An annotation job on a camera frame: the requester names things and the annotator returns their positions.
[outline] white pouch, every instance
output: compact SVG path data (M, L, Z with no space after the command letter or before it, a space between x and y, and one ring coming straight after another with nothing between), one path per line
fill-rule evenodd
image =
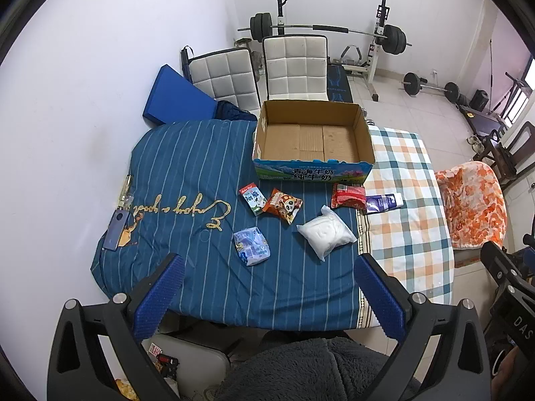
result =
M325 261L325 257L335 247L357 241L346 223L325 205L322 207L322 215L304 225L298 225L298 231L307 239L322 261Z

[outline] silver screw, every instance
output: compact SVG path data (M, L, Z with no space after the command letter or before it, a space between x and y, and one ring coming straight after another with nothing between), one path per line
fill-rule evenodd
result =
M416 292L413 294L413 301L415 303L421 305L422 303L425 303L425 300L425 296L421 292Z
M463 306L466 308L466 309L472 309L473 308L473 301L470 300L469 298L465 298L463 300Z
M124 292L120 292L119 294L115 294L113 296L113 302L120 305L126 301L126 294Z
M76 300L71 298L65 302L65 309L74 309L76 307Z

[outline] pink wall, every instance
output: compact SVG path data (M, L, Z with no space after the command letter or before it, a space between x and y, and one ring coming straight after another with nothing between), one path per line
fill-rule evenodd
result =
M505 76L505 71L513 77L520 78L524 72L530 53L518 33L505 15L498 11L498 18L492 33L493 58L493 88L492 106L494 106L511 88L513 82ZM489 48L477 75L474 78L472 89L467 94L470 100L477 89L491 92L491 57Z

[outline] barbell on floor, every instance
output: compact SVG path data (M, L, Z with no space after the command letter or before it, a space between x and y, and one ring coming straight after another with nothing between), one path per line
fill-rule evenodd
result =
M384 27L384 34L368 33L365 31L352 30L345 27L336 27L332 25L305 25L305 24L292 24L292 25L273 25L271 21L271 14L257 13L252 16L249 21L249 27L243 29L237 29L238 31L251 31L251 37L253 40L262 42L262 40L268 36L273 35L273 29L276 28L295 28L295 29L312 29L320 31L336 31L338 33L358 33L367 34L368 36L374 36L381 40L381 45L385 53L388 54L401 54L405 51L406 46L412 46L407 43L405 33L394 25L386 25Z
M402 84L403 88L409 95L418 95L422 88L428 88L444 92L444 96L449 102L453 104L457 103L461 92L459 91L459 86L457 86L455 83L449 82L444 86L444 89L441 89L434 86L427 86L426 84L422 84L422 82L427 83L427 80L421 79L416 74L409 72L405 74Z

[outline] open cardboard box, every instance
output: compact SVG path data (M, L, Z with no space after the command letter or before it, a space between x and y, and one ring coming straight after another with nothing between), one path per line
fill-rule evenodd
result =
M279 99L262 106L252 161L260 179L362 184L375 156L358 104Z

